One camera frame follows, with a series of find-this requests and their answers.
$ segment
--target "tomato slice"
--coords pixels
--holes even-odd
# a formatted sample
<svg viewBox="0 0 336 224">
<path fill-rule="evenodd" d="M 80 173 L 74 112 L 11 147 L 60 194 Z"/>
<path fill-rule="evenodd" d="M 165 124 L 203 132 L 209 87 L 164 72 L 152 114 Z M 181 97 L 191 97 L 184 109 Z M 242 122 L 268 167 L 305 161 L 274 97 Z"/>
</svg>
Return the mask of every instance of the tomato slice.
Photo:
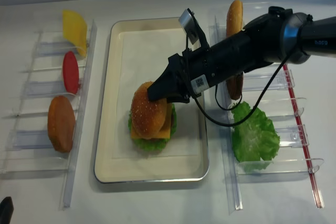
<svg viewBox="0 0 336 224">
<path fill-rule="evenodd" d="M 79 70 L 75 54 L 68 51 L 63 59 L 63 81 L 67 92 L 76 94 L 79 89 Z"/>
</svg>

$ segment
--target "label sticker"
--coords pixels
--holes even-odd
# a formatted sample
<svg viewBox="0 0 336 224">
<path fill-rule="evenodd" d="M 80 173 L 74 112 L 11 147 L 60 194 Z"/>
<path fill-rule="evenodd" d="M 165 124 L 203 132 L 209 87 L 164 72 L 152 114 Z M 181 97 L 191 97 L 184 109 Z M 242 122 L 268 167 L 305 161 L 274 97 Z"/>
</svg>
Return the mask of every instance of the label sticker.
<svg viewBox="0 0 336 224">
<path fill-rule="evenodd" d="M 208 82 L 204 74 L 192 80 L 191 86 L 193 87 L 195 94 L 199 94 L 209 88 Z"/>
</svg>

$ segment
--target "lettuce leaf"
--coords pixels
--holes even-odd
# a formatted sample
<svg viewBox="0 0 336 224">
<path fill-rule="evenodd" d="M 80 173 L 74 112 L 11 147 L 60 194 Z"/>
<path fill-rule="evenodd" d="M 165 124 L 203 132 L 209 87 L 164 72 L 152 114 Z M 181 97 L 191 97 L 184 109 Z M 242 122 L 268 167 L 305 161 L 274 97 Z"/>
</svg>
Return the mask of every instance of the lettuce leaf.
<svg viewBox="0 0 336 224">
<path fill-rule="evenodd" d="M 235 122 L 243 119 L 251 111 L 247 102 L 232 110 Z M 279 151 L 280 137 L 273 122 L 259 108 L 244 123 L 233 127 L 232 148 L 239 162 L 272 160 Z"/>
<path fill-rule="evenodd" d="M 173 125 L 171 125 L 170 129 L 170 137 L 176 132 L 177 128 L 177 120 L 176 120 L 176 111 L 175 111 L 175 105 L 172 104 L 172 116 L 174 118 Z M 132 118 L 131 118 L 131 112 L 129 114 L 128 118 L 128 129 L 131 131 L 132 128 Z M 146 151 L 146 152 L 154 152 L 154 151 L 162 151 L 166 145 L 167 142 L 170 140 L 170 138 L 160 138 L 155 140 L 146 140 L 143 138 L 140 139 L 133 139 L 135 145 Z"/>
</svg>

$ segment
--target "yellow cheese slice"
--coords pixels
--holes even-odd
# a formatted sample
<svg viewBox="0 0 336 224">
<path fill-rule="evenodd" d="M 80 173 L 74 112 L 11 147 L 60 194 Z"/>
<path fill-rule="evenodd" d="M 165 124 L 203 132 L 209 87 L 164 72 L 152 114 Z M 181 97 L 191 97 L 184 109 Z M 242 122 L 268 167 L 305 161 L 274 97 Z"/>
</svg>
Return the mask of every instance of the yellow cheese slice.
<svg viewBox="0 0 336 224">
<path fill-rule="evenodd" d="M 167 104 L 167 114 L 166 114 L 166 119 L 164 121 L 164 124 L 160 131 L 158 132 L 157 135 L 153 138 L 170 138 L 170 129 L 171 129 L 171 124 L 172 124 L 172 104 L 168 103 Z M 137 132 L 135 131 L 133 124 L 131 127 L 131 138 L 132 139 L 140 139 L 140 137 Z"/>
<path fill-rule="evenodd" d="M 77 47 L 78 53 L 86 57 L 86 32 L 88 26 L 79 13 L 63 10 L 63 37 Z"/>
</svg>

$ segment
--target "white tray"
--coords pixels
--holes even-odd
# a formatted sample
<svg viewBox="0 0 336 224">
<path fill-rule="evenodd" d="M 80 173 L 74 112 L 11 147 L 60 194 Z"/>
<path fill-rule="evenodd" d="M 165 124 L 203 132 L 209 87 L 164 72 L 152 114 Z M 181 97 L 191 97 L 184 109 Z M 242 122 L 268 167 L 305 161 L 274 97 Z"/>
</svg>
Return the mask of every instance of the white tray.
<svg viewBox="0 0 336 224">
<path fill-rule="evenodd" d="M 193 100 L 175 104 L 177 131 L 159 154 L 139 151 L 128 129 L 136 89 L 155 81 L 168 57 L 184 49 L 178 18 L 122 21 L 112 27 L 94 166 L 100 182 L 197 181 L 206 175 L 205 118 Z"/>
</svg>

